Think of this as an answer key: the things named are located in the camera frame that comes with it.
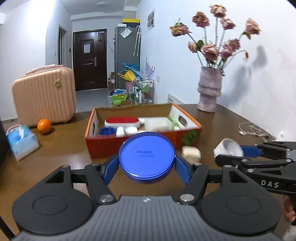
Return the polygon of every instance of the artificial flower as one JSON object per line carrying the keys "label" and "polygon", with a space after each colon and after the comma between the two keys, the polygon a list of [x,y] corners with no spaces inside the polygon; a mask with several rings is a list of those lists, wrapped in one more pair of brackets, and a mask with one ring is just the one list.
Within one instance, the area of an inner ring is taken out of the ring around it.
{"label": "artificial flower", "polygon": [[229,49],[231,52],[235,52],[240,49],[240,43],[238,39],[227,40],[224,42],[223,47]]}
{"label": "artificial flower", "polygon": [[216,45],[208,43],[202,47],[204,56],[209,60],[217,60],[219,51],[216,48]]}
{"label": "artificial flower", "polygon": [[176,23],[174,26],[171,26],[170,29],[174,37],[191,33],[189,28],[183,23]]}
{"label": "artificial flower", "polygon": [[210,12],[217,18],[223,18],[226,16],[226,8],[222,5],[210,5]]}
{"label": "artificial flower", "polygon": [[197,53],[197,45],[195,42],[188,42],[188,48],[192,53]]}
{"label": "artificial flower", "polygon": [[222,59],[227,59],[228,57],[230,57],[232,55],[232,52],[230,51],[230,49],[224,48],[221,51],[221,58]]}
{"label": "artificial flower", "polygon": [[248,59],[249,59],[249,53],[248,51],[245,51],[243,60],[248,61]]}
{"label": "artificial flower", "polygon": [[210,21],[203,12],[197,12],[195,16],[192,17],[192,22],[196,24],[197,27],[207,27],[210,25]]}
{"label": "artificial flower", "polygon": [[256,23],[253,19],[248,18],[248,20],[246,21],[246,32],[248,34],[260,34],[260,28],[258,23]]}
{"label": "artificial flower", "polygon": [[220,22],[224,30],[233,29],[236,26],[230,18],[222,18]]}

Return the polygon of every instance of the pink suitcase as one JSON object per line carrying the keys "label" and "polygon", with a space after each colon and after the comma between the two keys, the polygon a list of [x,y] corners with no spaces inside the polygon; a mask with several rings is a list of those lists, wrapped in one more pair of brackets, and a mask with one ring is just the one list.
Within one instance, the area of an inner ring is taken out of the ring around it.
{"label": "pink suitcase", "polygon": [[34,69],[12,84],[12,95],[20,124],[66,123],[76,109],[74,72],[63,65]]}

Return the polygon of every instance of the orange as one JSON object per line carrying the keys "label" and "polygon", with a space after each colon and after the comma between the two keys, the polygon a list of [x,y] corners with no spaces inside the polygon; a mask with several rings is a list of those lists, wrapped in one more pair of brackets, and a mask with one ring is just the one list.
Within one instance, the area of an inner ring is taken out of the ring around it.
{"label": "orange", "polygon": [[47,134],[52,128],[52,123],[49,119],[42,119],[38,122],[37,130],[40,134]]}

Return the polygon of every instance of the yellow watering can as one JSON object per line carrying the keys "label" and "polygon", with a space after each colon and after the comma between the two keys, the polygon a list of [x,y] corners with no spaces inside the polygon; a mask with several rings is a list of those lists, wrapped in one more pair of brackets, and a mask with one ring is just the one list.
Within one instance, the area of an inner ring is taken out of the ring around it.
{"label": "yellow watering can", "polygon": [[120,77],[122,77],[125,81],[128,82],[134,82],[135,81],[135,75],[131,70],[126,70],[126,73],[124,75],[118,74]]}

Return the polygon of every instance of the hand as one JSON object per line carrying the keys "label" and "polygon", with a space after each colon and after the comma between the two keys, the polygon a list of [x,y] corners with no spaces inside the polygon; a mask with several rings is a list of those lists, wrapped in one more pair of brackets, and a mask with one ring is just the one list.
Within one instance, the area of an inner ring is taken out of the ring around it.
{"label": "hand", "polygon": [[289,196],[283,197],[283,215],[284,219],[287,222],[293,222],[296,218],[296,213],[294,211],[294,204],[292,199]]}

